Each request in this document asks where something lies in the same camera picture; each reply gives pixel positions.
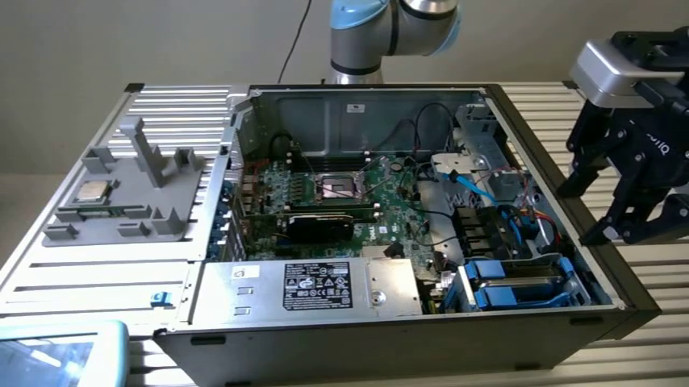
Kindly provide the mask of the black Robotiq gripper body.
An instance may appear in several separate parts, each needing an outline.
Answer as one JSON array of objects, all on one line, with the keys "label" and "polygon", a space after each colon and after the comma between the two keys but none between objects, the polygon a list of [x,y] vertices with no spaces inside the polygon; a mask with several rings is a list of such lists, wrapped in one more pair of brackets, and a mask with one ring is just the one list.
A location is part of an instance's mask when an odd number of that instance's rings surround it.
[{"label": "black Robotiq gripper body", "polygon": [[614,108],[609,130],[625,133],[609,154],[620,181],[617,195],[644,195],[688,185],[688,95],[668,81],[640,81],[634,91],[648,107]]}]

